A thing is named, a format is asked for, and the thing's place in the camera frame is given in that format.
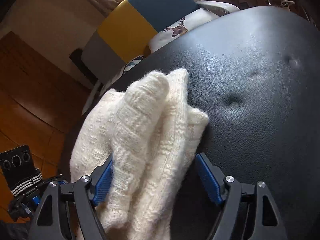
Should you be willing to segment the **cream knitted sweater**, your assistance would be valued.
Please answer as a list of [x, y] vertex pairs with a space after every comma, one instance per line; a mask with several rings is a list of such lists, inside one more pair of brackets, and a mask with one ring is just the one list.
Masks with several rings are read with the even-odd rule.
[[86, 117], [69, 162], [71, 181], [108, 157], [110, 190], [97, 207], [108, 239], [169, 239], [182, 180], [208, 124], [187, 102], [188, 71], [153, 71], [125, 92], [108, 90]]

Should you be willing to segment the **brown wooden wardrobe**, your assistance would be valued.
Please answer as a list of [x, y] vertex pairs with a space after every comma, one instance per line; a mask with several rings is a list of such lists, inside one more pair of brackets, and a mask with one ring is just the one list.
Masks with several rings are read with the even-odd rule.
[[57, 174], [67, 133], [89, 89], [12, 31], [1, 38], [1, 151], [28, 145], [45, 179]]

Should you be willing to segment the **geometric pattern cushion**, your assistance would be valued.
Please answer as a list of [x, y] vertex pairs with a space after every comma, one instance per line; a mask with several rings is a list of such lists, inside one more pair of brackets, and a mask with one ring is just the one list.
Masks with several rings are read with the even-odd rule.
[[135, 65], [137, 65], [141, 61], [143, 61], [143, 59], [144, 59], [144, 56], [143, 55], [139, 55], [139, 56], [135, 57], [134, 59], [132, 59], [127, 64], [125, 64], [124, 69], [123, 69], [123, 75], [125, 73], [127, 73], [129, 70], [131, 70]]

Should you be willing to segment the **yellow blue grey sofa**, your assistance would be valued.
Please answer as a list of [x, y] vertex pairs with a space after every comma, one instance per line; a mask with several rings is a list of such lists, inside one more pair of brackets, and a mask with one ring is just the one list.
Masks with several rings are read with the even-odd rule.
[[104, 19], [85, 45], [81, 61], [96, 77], [83, 108], [86, 112], [99, 86], [109, 86], [123, 74], [125, 64], [146, 56], [149, 41], [184, 16], [205, 8], [219, 17], [237, 12], [233, 4], [194, 0], [124, 0]]

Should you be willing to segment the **deer print cushion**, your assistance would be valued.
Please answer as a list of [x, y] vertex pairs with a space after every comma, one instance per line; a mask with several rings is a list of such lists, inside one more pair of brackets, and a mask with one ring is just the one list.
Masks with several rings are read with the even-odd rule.
[[187, 16], [184, 16], [169, 27], [160, 31], [149, 41], [148, 46], [151, 53], [154, 53], [187, 32], [217, 18], [219, 18], [218, 15], [205, 8], [200, 8]]

